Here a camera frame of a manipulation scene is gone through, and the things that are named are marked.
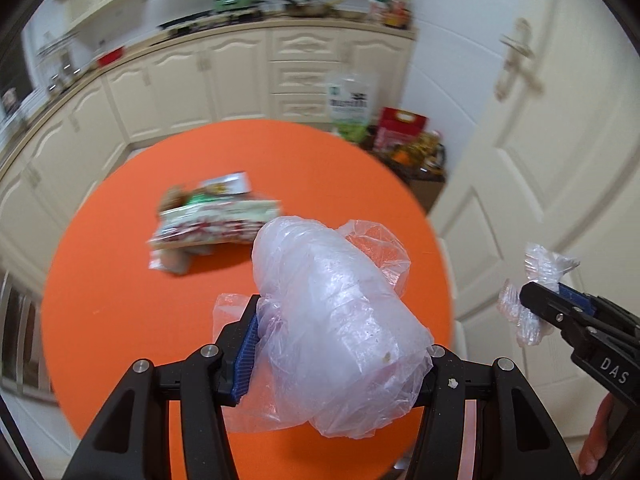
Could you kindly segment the right hand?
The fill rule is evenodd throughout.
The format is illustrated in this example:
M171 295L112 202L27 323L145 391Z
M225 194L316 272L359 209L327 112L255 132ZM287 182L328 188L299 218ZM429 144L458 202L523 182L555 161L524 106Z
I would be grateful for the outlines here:
M612 414L615 399L608 393L602 400L596 418L589 431L582 449L578 454L578 471L584 476L593 474L599 460L604 456L608 447L608 420Z

